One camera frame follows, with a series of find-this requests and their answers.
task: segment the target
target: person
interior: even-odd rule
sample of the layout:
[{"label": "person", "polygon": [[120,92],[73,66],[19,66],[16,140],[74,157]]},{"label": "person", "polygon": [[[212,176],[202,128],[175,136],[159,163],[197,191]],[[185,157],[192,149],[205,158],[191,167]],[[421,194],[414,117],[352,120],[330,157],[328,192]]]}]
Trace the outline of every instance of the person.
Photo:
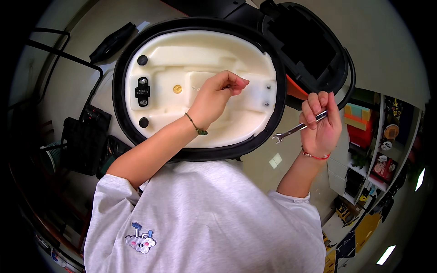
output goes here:
[{"label": "person", "polygon": [[[248,84],[230,71],[218,73],[187,114],[206,130]],[[328,117],[316,123],[325,109]],[[225,160],[166,164],[203,137],[185,115],[117,158],[97,184],[86,271],[322,272],[326,249],[309,189],[341,133],[333,93],[309,94],[299,121],[308,126],[301,130],[303,150],[314,157],[299,153],[267,195]]]}]

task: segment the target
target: floor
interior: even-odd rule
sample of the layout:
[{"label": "floor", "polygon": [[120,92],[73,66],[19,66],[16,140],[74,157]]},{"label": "floor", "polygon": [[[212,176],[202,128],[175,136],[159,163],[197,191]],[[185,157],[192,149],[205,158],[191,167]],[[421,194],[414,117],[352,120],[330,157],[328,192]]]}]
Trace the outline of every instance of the floor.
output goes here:
[{"label": "floor", "polygon": [[[148,23],[182,16],[183,14],[159,0],[100,0],[71,31],[71,39],[65,52],[89,60],[90,53],[105,37],[129,21],[134,23],[140,31]],[[132,145],[121,131],[112,106],[112,73],[120,53],[104,63],[98,63],[104,71],[104,79],[92,100],[92,105],[112,115],[108,133]],[[53,122],[55,131],[53,141],[60,140],[65,118],[79,117],[97,79],[97,71],[67,59],[59,60],[39,109],[42,121],[52,120]],[[298,111],[286,107],[276,132],[287,131],[298,124],[298,115]],[[255,151],[242,156],[243,170],[263,192],[275,190],[300,149],[299,134],[287,137],[280,145],[276,145],[273,140],[268,140]],[[69,188],[66,190],[67,198],[77,204],[80,211],[85,212],[84,204],[92,201],[98,179],[95,176],[71,172],[69,180]],[[310,199],[311,203],[317,207],[321,219],[330,213],[332,201],[336,196],[337,193],[329,188],[325,166],[313,181]]]}]

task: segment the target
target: left hand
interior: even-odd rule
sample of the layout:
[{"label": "left hand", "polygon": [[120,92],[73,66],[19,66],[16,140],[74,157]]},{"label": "left hand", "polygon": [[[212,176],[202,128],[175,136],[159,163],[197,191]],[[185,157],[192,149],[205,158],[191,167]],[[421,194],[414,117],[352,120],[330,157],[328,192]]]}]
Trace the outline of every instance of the left hand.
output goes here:
[{"label": "left hand", "polygon": [[[328,110],[328,116],[316,123],[316,115],[325,109]],[[308,100],[302,103],[299,122],[307,126],[301,130],[303,149],[320,158],[330,154],[335,149],[343,128],[334,93],[310,93]]]},{"label": "left hand", "polygon": [[205,81],[188,110],[188,115],[198,128],[208,129],[222,115],[229,98],[239,95],[248,84],[248,80],[228,70],[221,71]]}]

